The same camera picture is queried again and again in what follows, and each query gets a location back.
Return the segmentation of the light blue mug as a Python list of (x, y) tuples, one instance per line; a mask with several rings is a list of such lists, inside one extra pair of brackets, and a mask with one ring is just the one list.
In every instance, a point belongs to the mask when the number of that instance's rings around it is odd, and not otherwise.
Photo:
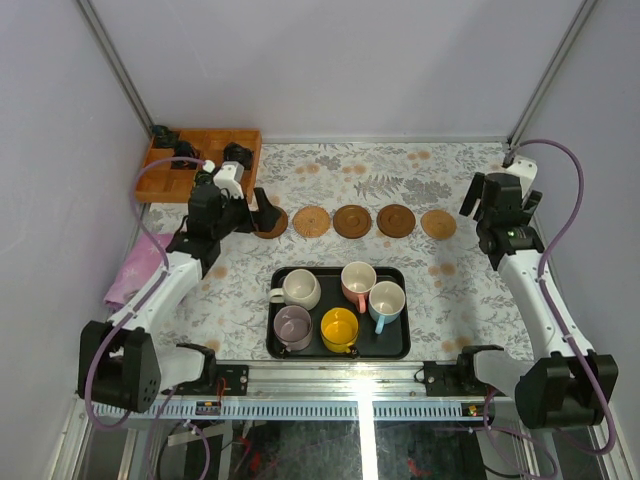
[(381, 281), (371, 289), (368, 302), (368, 313), (375, 322), (374, 332), (380, 335), (387, 324), (399, 317), (406, 304), (406, 295), (398, 284)]

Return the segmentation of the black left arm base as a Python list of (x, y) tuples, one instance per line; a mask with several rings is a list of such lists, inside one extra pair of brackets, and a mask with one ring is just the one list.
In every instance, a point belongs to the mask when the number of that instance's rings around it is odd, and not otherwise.
[(250, 368), (248, 365), (217, 364), (205, 375), (204, 384), (197, 388), (200, 395), (217, 398), (245, 396), (248, 390)]

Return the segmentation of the woven rattan coaster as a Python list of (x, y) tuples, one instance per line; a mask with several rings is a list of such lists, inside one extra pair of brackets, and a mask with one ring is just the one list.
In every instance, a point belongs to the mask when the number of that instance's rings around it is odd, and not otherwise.
[(293, 218), (295, 231), (304, 238), (318, 238), (324, 235), (331, 225), (328, 212), (319, 206), (301, 208)]
[(457, 224), (451, 214), (444, 210), (430, 210), (421, 218), (423, 231), (436, 240), (451, 238), (457, 230)]

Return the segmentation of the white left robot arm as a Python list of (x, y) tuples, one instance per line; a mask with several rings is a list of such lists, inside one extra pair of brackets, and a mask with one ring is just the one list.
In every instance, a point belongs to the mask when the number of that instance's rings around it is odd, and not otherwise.
[(216, 354), (179, 343), (159, 353), (156, 337), (172, 313), (215, 264), (222, 240), (231, 233), (269, 232), (281, 212), (255, 188), (256, 209), (213, 184), (193, 188), (188, 213), (149, 281), (108, 321), (91, 321), (80, 337), (78, 394), (126, 413), (147, 411), (161, 392), (186, 384), (197, 394), (219, 381)]

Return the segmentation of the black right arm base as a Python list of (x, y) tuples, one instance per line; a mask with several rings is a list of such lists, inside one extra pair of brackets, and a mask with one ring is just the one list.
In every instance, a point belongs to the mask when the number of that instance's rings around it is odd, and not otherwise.
[(454, 363), (424, 361), (413, 379), (425, 387), (428, 397), (485, 397), (489, 386), (480, 381), (474, 370), (474, 359), (485, 351), (503, 351), (496, 345), (466, 346)]

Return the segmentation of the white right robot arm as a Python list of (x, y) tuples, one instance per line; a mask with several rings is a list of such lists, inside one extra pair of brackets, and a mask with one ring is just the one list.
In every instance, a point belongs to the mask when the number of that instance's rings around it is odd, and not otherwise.
[(508, 173), (477, 173), (471, 181), (460, 213), (476, 221), (479, 247), (514, 298), (534, 360), (518, 361), (495, 345), (468, 346), (456, 382), (467, 394), (491, 386), (512, 398), (530, 429), (598, 425), (618, 366), (581, 334), (542, 261), (545, 247), (529, 224), (541, 198), (523, 194), (521, 179)]

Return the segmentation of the dark wooden coaster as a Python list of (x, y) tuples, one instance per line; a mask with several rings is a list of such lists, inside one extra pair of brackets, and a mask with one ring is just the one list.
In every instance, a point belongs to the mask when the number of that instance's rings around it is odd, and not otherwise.
[(335, 231), (347, 239), (358, 239), (365, 236), (370, 231), (371, 226), (371, 215), (364, 207), (359, 205), (342, 206), (333, 216)]
[(288, 215), (287, 213), (280, 207), (277, 207), (277, 210), (280, 212), (280, 217), (276, 222), (274, 228), (268, 232), (254, 232), (254, 235), (262, 238), (262, 239), (275, 239), (282, 235), (286, 229), (288, 228)]
[(416, 219), (413, 212), (406, 206), (390, 204), (379, 211), (376, 223), (384, 235), (392, 238), (404, 238), (413, 232)]

